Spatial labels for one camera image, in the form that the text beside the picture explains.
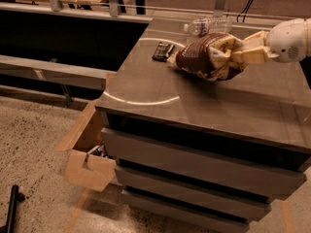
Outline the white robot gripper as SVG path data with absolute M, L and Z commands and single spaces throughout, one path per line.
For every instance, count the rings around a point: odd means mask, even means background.
M 254 33 L 242 41 L 242 48 L 231 53 L 234 62 L 301 61 L 311 56 L 311 18 L 283 21 L 269 32 L 261 30 Z

